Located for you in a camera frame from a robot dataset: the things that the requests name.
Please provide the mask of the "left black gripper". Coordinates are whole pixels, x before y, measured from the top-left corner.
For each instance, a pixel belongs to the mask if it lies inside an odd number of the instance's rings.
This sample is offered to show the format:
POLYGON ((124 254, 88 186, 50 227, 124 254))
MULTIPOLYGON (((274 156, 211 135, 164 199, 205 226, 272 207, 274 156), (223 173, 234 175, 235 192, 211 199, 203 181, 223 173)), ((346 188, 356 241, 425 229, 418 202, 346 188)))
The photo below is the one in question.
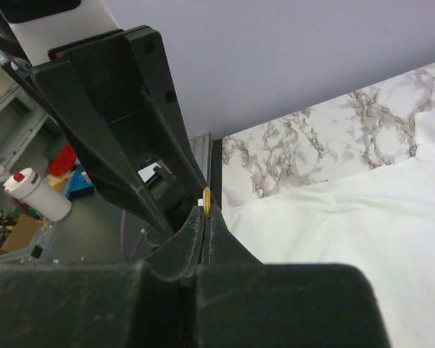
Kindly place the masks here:
POLYGON ((139 171, 163 162, 196 199, 206 180, 191 151, 162 36, 147 25, 61 46, 31 70, 37 89, 109 203, 163 238, 182 226, 169 194, 156 196, 139 171))

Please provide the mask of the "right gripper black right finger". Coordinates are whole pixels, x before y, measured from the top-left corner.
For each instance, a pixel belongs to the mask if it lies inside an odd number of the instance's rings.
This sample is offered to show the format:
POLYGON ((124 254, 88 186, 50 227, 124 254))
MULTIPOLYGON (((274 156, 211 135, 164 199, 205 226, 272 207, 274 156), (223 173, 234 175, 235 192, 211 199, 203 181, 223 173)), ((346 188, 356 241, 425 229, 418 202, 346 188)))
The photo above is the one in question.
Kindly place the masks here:
POLYGON ((389 347, 373 288, 351 265, 261 263, 207 212, 194 274, 198 347, 389 347))

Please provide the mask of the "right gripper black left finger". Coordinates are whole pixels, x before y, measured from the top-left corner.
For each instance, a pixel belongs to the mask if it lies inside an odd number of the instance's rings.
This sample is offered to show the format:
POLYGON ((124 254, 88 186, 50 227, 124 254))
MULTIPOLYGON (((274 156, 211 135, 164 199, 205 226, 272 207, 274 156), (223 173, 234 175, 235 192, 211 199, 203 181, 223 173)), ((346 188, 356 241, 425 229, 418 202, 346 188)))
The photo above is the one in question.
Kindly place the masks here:
POLYGON ((0 265, 0 347, 193 347, 204 212, 137 262, 0 265))

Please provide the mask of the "white t-shirt with flower print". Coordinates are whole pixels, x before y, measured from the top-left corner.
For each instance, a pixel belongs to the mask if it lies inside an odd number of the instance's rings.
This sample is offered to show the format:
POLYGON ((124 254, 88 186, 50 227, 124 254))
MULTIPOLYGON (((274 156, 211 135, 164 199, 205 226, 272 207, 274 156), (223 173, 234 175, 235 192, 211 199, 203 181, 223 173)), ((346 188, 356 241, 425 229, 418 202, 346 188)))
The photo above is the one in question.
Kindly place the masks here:
POLYGON ((265 263, 339 262, 371 282, 394 347, 435 347, 435 111, 415 116, 415 156, 225 212, 265 263))

